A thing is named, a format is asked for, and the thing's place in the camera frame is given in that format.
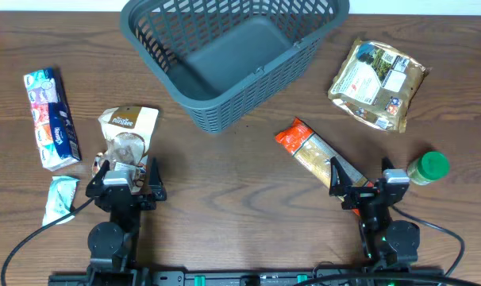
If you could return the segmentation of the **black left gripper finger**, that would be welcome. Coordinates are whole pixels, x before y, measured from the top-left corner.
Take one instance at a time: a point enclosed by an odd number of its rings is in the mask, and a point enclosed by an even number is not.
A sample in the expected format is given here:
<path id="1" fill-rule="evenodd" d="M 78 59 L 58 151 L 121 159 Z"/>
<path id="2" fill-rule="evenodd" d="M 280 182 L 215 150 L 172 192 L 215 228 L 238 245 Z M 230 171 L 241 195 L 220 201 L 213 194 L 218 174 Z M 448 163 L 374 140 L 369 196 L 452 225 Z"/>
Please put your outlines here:
<path id="1" fill-rule="evenodd" d="M 152 158 L 149 168 L 148 187 L 151 191 L 162 191 L 164 189 L 155 157 Z"/>
<path id="2" fill-rule="evenodd" d="M 110 170 L 110 162 L 108 160 L 103 160 L 103 159 L 96 160 L 92 166 L 92 171 L 94 176 L 90 183 L 94 186 L 102 184 L 102 180 L 109 170 Z"/>

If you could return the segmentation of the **gold foil food bag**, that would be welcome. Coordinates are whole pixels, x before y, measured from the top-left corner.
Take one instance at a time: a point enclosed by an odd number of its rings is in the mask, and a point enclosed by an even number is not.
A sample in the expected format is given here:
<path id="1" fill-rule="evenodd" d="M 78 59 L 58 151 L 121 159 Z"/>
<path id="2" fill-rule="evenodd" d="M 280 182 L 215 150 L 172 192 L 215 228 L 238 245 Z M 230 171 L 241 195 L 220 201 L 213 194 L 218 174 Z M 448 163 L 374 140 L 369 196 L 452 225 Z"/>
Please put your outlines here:
<path id="1" fill-rule="evenodd" d="M 388 44 L 357 38 L 327 95 L 357 121 L 385 132 L 403 133 L 411 101 L 429 71 Z"/>

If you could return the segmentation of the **grey plastic slotted basket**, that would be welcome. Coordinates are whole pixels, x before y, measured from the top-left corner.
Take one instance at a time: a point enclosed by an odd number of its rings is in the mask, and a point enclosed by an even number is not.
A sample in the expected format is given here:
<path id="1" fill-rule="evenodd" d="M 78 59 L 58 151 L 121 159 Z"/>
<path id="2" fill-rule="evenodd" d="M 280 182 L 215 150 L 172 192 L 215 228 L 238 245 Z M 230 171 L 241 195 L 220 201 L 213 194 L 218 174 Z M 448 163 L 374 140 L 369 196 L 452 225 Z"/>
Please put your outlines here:
<path id="1" fill-rule="evenodd" d="M 169 95 L 219 133 L 310 66 L 349 0 L 131 0 L 120 28 Z"/>

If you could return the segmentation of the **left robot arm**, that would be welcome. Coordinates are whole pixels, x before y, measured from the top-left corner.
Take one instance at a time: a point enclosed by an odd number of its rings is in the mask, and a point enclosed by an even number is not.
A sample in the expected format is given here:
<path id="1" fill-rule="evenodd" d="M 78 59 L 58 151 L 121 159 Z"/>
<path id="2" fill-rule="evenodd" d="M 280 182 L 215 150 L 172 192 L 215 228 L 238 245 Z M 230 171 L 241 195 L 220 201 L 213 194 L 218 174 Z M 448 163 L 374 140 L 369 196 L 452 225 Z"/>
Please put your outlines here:
<path id="1" fill-rule="evenodd" d="M 86 285 L 151 285 L 152 274 L 147 268 L 136 267 L 140 214 L 154 211 L 158 201 L 167 199 L 157 161 L 149 165 L 149 193 L 135 195 L 128 184 L 128 175 L 111 171 L 105 161 L 91 182 L 86 196 L 110 214 L 89 233 L 87 244 L 90 264 Z"/>

